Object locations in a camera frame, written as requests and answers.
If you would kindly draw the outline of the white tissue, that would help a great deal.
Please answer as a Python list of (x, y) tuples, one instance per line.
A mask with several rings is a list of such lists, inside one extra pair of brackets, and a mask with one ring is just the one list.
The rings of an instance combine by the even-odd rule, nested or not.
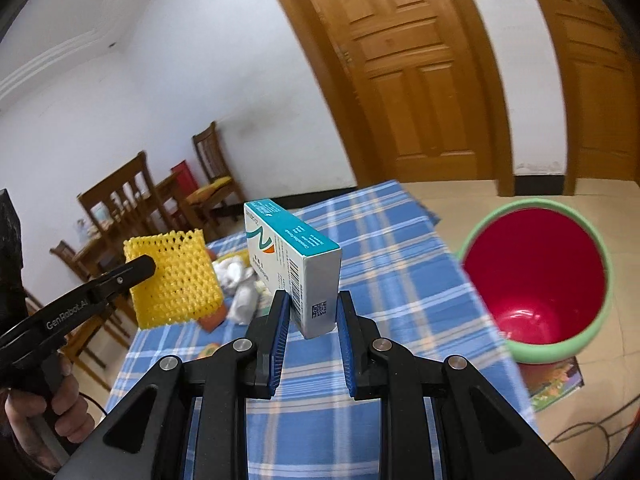
[(227, 318), (238, 325), (252, 322), (258, 306), (255, 271), (245, 264), (241, 256), (232, 256), (213, 262), (218, 283), (227, 297), (231, 298)]

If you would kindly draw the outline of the yellow foam fruit net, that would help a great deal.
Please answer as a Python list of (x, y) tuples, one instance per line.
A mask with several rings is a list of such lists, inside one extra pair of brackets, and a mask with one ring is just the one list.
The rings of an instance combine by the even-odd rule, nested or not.
[(171, 231), (124, 241), (128, 262), (149, 257), (153, 274), (131, 287), (131, 299), (142, 330), (198, 321), (216, 315), (224, 305), (203, 232)]

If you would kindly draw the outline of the white teal medicine box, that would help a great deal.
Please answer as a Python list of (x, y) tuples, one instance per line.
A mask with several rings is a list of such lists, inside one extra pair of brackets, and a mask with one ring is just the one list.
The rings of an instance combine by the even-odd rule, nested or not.
[(273, 200), (244, 204), (250, 264), (270, 292), (291, 296), (292, 318), (304, 338), (332, 332), (342, 250)]

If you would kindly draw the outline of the orange snack wrapper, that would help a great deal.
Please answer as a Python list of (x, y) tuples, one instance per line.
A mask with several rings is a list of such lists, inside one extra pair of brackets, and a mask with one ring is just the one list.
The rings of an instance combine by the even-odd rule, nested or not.
[(202, 330), (211, 333), (226, 320), (227, 314), (228, 309), (225, 304), (222, 304), (215, 312), (199, 318), (198, 325)]

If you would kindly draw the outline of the red green trash bin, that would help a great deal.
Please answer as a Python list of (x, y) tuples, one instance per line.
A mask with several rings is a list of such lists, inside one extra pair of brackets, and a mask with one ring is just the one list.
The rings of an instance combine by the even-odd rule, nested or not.
[(473, 229), (457, 257), (520, 364), (577, 356), (611, 311), (614, 273), (602, 236), (555, 200), (501, 206)]

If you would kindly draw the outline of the wooden dining table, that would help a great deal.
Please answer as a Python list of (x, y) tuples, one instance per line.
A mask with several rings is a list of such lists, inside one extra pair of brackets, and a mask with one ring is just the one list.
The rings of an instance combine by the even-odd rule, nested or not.
[[(160, 181), (156, 190), (178, 231), (204, 229), (203, 222), (186, 200), (174, 174)], [(107, 240), (99, 235), (93, 237), (79, 252), (76, 252), (73, 258), (67, 261), (67, 264), (84, 281), (103, 273), (109, 266), (114, 266), (119, 256), (119, 253), (113, 252), (108, 244), (116, 242), (116, 231), (108, 228), (106, 232)]]

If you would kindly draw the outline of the low wooden chair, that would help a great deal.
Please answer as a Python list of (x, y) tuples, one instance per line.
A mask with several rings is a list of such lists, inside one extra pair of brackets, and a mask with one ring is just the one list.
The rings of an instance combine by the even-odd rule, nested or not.
[[(106, 252), (102, 252), (99, 260), (91, 258), (86, 260), (85, 257), (77, 259), (76, 252), (64, 240), (61, 240), (55, 248), (51, 248), (50, 254), (67, 266), (67, 274), (75, 275), (74, 287), (91, 281), (94, 278), (91, 270), (101, 275), (107, 270), (115, 269), (120, 263), (117, 257)], [(122, 348), (128, 350), (132, 336), (126, 330), (126, 326), (122, 324), (121, 315), (126, 316), (132, 325), (138, 326), (129, 292), (116, 299), (114, 304), (102, 313), (93, 315), (86, 322), (74, 328), (65, 336), (61, 348), (62, 353), (70, 359), (70, 362), (77, 365), (106, 391), (110, 391), (112, 388), (111, 384), (105, 380), (107, 362), (92, 350), (90, 344), (100, 333), (106, 333)]]

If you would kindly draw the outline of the near wooden chair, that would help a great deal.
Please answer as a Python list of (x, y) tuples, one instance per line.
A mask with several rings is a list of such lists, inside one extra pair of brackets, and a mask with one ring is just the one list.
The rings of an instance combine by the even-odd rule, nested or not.
[(77, 198), (106, 247), (119, 257), (131, 237), (178, 230), (153, 182), (146, 151)]

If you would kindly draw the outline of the blue plaid tablecloth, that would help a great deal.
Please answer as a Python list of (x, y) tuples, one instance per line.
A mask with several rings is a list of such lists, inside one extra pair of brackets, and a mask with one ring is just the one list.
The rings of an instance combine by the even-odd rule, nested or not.
[[(340, 286), (382, 336), (417, 356), (460, 354), (520, 415), (535, 418), (518, 367), (434, 214), (388, 181), (318, 203), (300, 218), (342, 248)], [(374, 479), (380, 456), (378, 401), (352, 400), (337, 333), (291, 330), (276, 395), (247, 405), (253, 479)]]

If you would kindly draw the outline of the red chair behind table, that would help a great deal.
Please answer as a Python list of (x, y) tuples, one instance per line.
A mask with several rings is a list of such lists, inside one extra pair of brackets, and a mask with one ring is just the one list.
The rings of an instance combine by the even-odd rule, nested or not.
[(171, 168), (171, 173), (174, 175), (181, 192), (186, 196), (186, 200), (190, 204), (195, 204), (198, 201), (198, 190), (200, 186), (194, 178), (188, 163), (185, 160), (179, 162)]

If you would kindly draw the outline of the far wooden chair with cushion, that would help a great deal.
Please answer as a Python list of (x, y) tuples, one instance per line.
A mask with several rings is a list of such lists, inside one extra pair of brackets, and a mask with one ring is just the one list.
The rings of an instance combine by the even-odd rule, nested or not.
[(226, 210), (236, 220), (246, 198), (224, 158), (216, 122), (192, 136), (192, 144), (207, 184), (189, 194), (186, 201), (207, 221), (217, 222), (216, 209)]

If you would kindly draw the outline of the colourful floor mat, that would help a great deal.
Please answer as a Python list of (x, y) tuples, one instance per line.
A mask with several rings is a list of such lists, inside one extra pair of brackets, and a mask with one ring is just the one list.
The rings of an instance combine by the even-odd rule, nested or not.
[(518, 364), (529, 393), (530, 404), (536, 413), (559, 402), (582, 388), (584, 378), (577, 359), (549, 364)]

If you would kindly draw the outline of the near wooden door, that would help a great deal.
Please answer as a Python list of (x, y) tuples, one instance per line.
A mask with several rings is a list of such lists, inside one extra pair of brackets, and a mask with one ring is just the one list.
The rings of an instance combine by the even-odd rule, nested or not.
[(506, 99), (473, 0), (279, 0), (359, 185), (514, 192)]

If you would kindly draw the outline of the wooden door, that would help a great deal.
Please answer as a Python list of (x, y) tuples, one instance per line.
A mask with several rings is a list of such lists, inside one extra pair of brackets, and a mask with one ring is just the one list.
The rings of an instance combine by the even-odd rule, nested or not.
[(639, 55), (604, 0), (537, 0), (561, 75), (565, 192), (579, 179), (639, 177)]
[(514, 192), (506, 99), (473, 0), (279, 0), (359, 185)]

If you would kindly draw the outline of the far wooden door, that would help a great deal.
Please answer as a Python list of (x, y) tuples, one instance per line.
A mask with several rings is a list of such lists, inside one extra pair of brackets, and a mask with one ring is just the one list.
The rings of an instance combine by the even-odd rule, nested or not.
[(579, 179), (639, 177), (639, 55), (604, 0), (537, 0), (561, 75), (565, 192)]

